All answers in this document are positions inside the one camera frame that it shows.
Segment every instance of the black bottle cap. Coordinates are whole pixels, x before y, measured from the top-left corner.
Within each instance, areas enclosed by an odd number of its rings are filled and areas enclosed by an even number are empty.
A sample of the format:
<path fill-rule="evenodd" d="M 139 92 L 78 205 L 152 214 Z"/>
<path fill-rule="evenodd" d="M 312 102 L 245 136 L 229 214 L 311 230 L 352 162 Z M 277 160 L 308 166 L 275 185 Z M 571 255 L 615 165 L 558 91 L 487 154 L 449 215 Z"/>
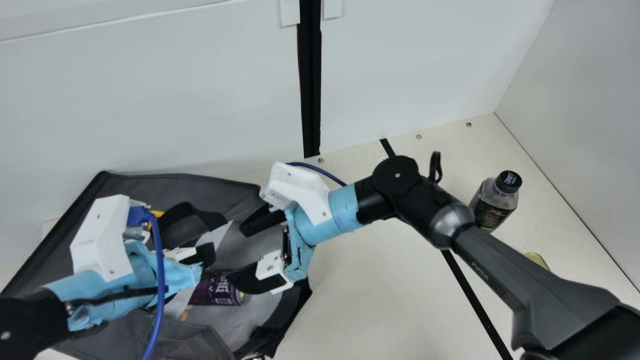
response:
<path fill-rule="evenodd" d="M 503 193 L 515 193 L 522 186 L 522 178 L 515 171 L 505 170 L 495 178 L 495 185 Z"/>

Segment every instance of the white floor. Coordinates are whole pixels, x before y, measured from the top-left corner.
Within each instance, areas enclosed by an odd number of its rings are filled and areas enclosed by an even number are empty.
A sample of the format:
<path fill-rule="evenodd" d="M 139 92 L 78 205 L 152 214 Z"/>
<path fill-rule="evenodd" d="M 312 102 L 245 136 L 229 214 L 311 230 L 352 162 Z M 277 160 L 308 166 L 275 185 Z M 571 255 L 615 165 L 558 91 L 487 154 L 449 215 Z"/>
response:
<path fill-rule="evenodd" d="M 389 142 L 396 154 L 414 157 L 423 172 L 431 152 L 441 151 L 440 184 L 463 202 L 484 178 L 517 171 L 524 179 L 520 205 L 494 235 L 520 252 L 540 253 L 557 275 L 606 287 L 640 307 L 640 294 L 495 115 Z M 324 154 L 322 164 L 307 161 L 350 183 L 369 176 L 385 157 L 380 143 L 372 142 Z M 183 170 L 215 176 L 207 167 Z M 257 170 L 234 179 L 259 182 L 266 173 Z M 510 310 L 458 262 L 509 345 Z M 276 360 L 499 358 L 440 252 L 397 220 L 319 245 L 309 275 L 314 295 L 289 329 Z M 53 352 L 38 357 L 45 359 L 68 358 Z"/>

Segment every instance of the gray fabric bin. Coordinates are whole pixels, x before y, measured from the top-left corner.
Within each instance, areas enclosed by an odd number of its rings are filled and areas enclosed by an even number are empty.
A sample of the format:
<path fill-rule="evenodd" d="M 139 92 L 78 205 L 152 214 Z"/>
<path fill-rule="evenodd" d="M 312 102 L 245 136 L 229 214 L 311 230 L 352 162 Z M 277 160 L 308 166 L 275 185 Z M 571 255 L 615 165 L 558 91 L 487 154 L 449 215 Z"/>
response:
<path fill-rule="evenodd" d="M 166 211 L 190 202 L 202 211 L 218 212 L 233 221 L 216 251 L 211 268 L 235 269 L 282 247 L 282 230 L 272 227 L 245 238 L 238 225 L 265 205 L 258 186 L 187 174 L 121 176 L 99 173 L 3 290 L 2 297 L 19 297 L 41 285 L 72 275 L 69 245 L 93 200 L 124 194 Z M 186 321 L 165 318 L 155 359 L 232 360 L 253 352 L 273 357 L 291 321 L 311 295 L 307 281 L 281 294 L 254 295 L 239 306 L 199 306 Z M 137 360 L 147 343 L 153 314 L 138 309 L 93 336 L 55 349 L 79 359 Z"/>

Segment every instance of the yellow object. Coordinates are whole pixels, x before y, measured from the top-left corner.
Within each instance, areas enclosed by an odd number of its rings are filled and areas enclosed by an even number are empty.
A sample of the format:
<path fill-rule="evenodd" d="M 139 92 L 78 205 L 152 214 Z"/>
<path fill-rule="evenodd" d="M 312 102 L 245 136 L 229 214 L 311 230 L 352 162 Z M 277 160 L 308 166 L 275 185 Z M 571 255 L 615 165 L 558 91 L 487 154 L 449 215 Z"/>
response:
<path fill-rule="evenodd" d="M 164 211 L 151 210 L 151 214 L 153 214 L 156 218 L 159 218 L 164 215 Z M 147 225 L 147 230 L 151 231 L 151 224 Z"/>
<path fill-rule="evenodd" d="M 528 253 L 524 254 L 524 256 L 529 258 L 529 260 L 532 260 L 534 263 L 536 263 L 536 264 L 542 266 L 543 268 L 547 269 L 548 272 L 551 272 L 551 269 L 547 265 L 547 262 L 542 258 L 542 255 L 538 254 L 537 252 L 528 252 Z"/>

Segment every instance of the bottle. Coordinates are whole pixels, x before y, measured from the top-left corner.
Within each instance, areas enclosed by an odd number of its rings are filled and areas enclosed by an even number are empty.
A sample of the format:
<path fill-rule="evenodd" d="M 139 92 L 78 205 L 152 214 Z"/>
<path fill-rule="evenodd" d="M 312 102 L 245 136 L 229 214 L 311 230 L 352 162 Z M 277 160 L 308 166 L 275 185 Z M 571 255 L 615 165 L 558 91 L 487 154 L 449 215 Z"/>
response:
<path fill-rule="evenodd" d="M 228 305 L 240 306 L 246 304 L 251 295 L 236 289 L 227 280 L 231 270 L 214 270 L 205 272 L 196 288 L 193 290 L 189 305 Z"/>
<path fill-rule="evenodd" d="M 510 170 L 484 180 L 469 204 L 476 216 L 476 225 L 489 233 L 498 228 L 518 206 L 521 186 L 520 175 Z"/>

